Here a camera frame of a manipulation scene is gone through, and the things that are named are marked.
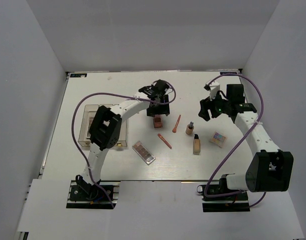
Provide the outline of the pink blush palette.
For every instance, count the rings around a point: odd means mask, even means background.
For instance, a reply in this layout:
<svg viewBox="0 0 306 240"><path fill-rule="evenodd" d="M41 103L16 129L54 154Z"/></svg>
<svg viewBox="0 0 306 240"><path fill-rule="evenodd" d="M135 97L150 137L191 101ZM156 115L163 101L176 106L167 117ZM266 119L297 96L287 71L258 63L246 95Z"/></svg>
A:
<svg viewBox="0 0 306 240"><path fill-rule="evenodd" d="M163 127L163 121L161 115L155 115L153 117L153 127L154 128L162 128Z"/></svg>

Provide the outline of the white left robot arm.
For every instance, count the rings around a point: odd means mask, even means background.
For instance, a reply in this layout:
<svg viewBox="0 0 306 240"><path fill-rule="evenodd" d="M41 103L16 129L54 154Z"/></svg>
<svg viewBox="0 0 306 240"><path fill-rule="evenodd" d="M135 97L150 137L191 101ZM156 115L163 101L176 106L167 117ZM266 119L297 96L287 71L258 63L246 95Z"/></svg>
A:
<svg viewBox="0 0 306 240"><path fill-rule="evenodd" d="M126 120L144 110L147 111L149 117L170 114L169 104L174 102L176 96L174 95L173 99L169 100L168 90L176 94L175 88L169 82L159 79L151 85L140 88L132 96L96 92L84 97L77 104L71 120L71 135L75 146L86 161L83 173L75 178L83 196L92 200L98 196L99 190L105 191L100 186L102 167L108 151L118 142L122 124ZM75 119L82 103L90 97L99 95L123 98L124 101L111 107L104 105L98 107L88 130L90 149L88 155L86 155L79 147L74 134Z"/></svg>

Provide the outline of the mauve eyeshadow palette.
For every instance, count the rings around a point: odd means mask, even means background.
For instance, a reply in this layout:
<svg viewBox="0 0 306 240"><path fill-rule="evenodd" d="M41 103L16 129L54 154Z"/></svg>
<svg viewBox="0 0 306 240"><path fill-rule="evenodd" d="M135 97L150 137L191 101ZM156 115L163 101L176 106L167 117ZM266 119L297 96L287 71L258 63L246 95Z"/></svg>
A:
<svg viewBox="0 0 306 240"><path fill-rule="evenodd" d="M137 141L133 144L132 149L148 166L156 160L156 157L142 144L141 141Z"/></svg>

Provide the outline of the brown eyeshadow palette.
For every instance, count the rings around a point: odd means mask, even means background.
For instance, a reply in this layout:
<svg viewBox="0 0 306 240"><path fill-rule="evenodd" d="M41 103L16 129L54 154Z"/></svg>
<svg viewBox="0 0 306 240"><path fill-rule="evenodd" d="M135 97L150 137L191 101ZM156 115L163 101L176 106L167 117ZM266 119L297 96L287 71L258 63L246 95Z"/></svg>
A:
<svg viewBox="0 0 306 240"><path fill-rule="evenodd" d="M89 112L88 112L88 117L87 117L87 128L86 128L86 134L85 134L85 137L86 137L87 139L90 139L90 137L91 137L90 128L91 128L91 125L92 125L92 123L93 123L95 114L96 114L95 111L89 111Z"/></svg>

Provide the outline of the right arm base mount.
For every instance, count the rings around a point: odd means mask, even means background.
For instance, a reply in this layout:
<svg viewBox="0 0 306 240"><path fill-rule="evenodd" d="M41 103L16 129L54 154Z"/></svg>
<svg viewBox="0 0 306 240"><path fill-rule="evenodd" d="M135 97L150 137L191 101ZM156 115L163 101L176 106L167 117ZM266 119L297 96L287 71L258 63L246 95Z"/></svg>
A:
<svg viewBox="0 0 306 240"><path fill-rule="evenodd" d="M249 212L249 198L246 192L223 197L206 197L206 185L200 184L196 190L202 196L202 210L204 213L233 213Z"/></svg>

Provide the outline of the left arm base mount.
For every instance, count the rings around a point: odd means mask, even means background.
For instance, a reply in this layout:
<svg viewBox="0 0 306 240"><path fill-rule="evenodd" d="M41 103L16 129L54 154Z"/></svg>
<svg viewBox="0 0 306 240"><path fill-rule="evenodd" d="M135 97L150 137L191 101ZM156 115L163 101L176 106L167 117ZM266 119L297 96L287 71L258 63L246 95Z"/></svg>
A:
<svg viewBox="0 0 306 240"><path fill-rule="evenodd" d="M103 181L100 185L107 192L112 204L116 206L119 198L120 182ZM67 202L67 209L94 209L94 210L112 210L113 207L106 194L99 188L95 188L90 195L87 195L75 181L71 181Z"/></svg>

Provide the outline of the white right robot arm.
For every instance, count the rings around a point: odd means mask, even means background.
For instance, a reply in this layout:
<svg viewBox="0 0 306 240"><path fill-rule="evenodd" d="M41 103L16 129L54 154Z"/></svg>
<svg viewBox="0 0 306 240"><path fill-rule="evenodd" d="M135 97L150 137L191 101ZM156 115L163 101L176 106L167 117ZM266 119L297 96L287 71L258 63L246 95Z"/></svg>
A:
<svg viewBox="0 0 306 240"><path fill-rule="evenodd" d="M219 195L229 200L237 191L285 192L289 188L294 157L282 151L260 124L257 110L247 103L242 84L228 84L226 95L221 96L220 84L207 84L209 97L200 101L199 117L205 121L228 115L241 131L251 150L253 159L243 174L229 173L222 177Z"/></svg>

